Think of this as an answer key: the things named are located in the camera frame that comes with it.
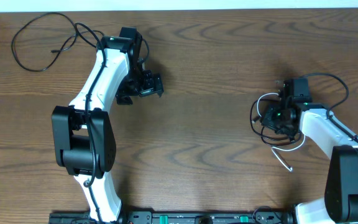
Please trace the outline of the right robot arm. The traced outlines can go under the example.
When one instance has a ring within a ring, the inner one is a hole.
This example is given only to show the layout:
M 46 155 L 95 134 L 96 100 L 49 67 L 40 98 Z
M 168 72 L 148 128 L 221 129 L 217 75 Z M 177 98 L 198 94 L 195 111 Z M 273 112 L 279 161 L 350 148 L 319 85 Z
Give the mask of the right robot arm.
M 358 223 L 358 135 L 338 120 L 330 107 L 312 100 L 307 77 L 291 78 L 264 113 L 263 128 L 277 134 L 284 146 L 310 138 L 329 158 L 323 198 L 295 205 L 284 223 Z

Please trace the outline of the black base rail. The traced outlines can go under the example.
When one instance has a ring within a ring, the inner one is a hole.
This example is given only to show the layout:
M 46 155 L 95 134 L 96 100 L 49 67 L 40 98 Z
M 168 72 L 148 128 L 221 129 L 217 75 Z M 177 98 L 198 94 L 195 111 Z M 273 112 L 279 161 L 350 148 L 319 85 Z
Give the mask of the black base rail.
M 117 224 L 296 224 L 291 212 L 271 212 L 265 209 L 250 213 L 157 213 L 133 211 L 119 215 Z

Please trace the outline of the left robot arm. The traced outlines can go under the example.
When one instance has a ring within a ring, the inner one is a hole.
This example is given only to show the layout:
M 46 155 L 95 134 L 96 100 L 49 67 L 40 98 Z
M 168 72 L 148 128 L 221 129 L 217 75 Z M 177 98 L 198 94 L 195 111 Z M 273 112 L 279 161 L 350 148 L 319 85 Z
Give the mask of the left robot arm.
M 97 37 L 96 61 L 86 83 L 68 106 L 52 112 L 56 162 L 81 185 L 88 218 L 95 223 L 126 221 L 111 175 L 116 158 L 112 104 L 131 105 L 133 96 L 164 92 L 160 74 L 145 69 L 140 57 L 145 43 L 134 27 L 123 27 L 117 37 Z

